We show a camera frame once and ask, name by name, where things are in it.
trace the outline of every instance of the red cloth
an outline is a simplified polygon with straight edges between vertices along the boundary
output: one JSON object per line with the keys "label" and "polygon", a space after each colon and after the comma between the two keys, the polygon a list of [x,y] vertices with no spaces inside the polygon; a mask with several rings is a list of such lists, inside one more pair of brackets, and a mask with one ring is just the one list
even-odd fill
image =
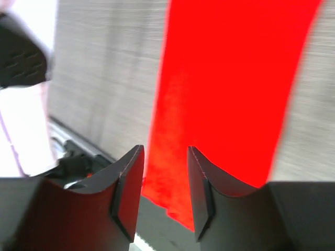
{"label": "red cloth", "polygon": [[266,182],[320,2],[171,0],[142,194],[187,228],[187,146],[248,184]]}

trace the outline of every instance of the white surface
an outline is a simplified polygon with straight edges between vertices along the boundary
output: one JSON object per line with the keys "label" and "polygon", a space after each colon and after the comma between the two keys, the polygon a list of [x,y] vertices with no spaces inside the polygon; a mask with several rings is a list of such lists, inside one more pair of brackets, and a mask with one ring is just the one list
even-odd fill
{"label": "white surface", "polygon": [[155,251],[144,239],[137,233],[135,234],[134,243],[141,251]]}
{"label": "white surface", "polygon": [[[44,173],[57,164],[49,141],[45,84],[0,90],[0,110],[25,174]],[[13,152],[0,131],[0,177],[20,177]]]}

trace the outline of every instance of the black object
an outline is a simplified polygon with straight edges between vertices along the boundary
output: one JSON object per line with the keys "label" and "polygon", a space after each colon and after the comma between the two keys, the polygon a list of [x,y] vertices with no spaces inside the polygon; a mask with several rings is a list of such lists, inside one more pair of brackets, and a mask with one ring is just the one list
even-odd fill
{"label": "black object", "polygon": [[90,154],[72,140],[67,140],[64,146],[61,142],[58,144],[64,147],[65,157],[59,159],[57,167],[40,176],[52,179],[61,186],[89,177],[114,162],[100,154]]}
{"label": "black object", "polygon": [[0,15],[0,87],[32,86],[46,81],[47,58],[20,23]]}
{"label": "black object", "polygon": [[196,240],[202,251],[334,251],[335,183],[251,187],[188,148]]}
{"label": "black object", "polygon": [[128,251],[136,230],[144,150],[63,189],[44,177],[0,179],[5,251]]}

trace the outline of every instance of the red fabric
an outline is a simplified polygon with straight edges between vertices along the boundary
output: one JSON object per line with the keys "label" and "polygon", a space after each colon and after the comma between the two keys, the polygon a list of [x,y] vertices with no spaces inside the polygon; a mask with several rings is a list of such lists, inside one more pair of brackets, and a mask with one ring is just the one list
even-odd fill
{"label": "red fabric", "polygon": [[142,194],[193,230],[186,150],[268,177],[320,0],[172,0]]}

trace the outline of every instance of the gray fabric surface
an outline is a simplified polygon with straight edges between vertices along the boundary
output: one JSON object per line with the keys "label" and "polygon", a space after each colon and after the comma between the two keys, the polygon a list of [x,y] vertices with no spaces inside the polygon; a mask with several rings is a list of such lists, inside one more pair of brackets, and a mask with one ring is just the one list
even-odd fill
{"label": "gray fabric surface", "polygon": [[276,180],[335,180],[335,1],[312,27],[274,163]]}
{"label": "gray fabric surface", "polygon": [[50,114],[114,158],[147,143],[165,7],[60,0]]}

